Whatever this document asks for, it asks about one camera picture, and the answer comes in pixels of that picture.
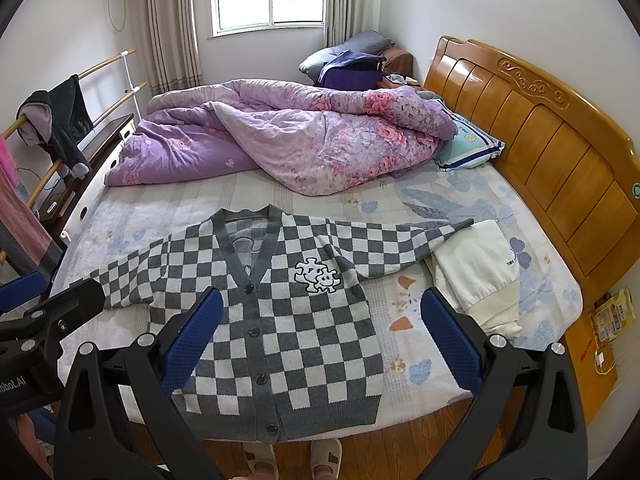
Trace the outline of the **person's left hand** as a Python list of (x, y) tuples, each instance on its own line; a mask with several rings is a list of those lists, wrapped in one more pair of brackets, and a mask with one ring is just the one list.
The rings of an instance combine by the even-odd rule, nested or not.
[(35, 426), (32, 420), (26, 414), (21, 414), (15, 419), (16, 422), (16, 434), (18, 440), (24, 446), (32, 460), (40, 466), (44, 473), (50, 478), (53, 478), (53, 471), (49, 463), (47, 462), (47, 455), (44, 448), (38, 443), (35, 433)]

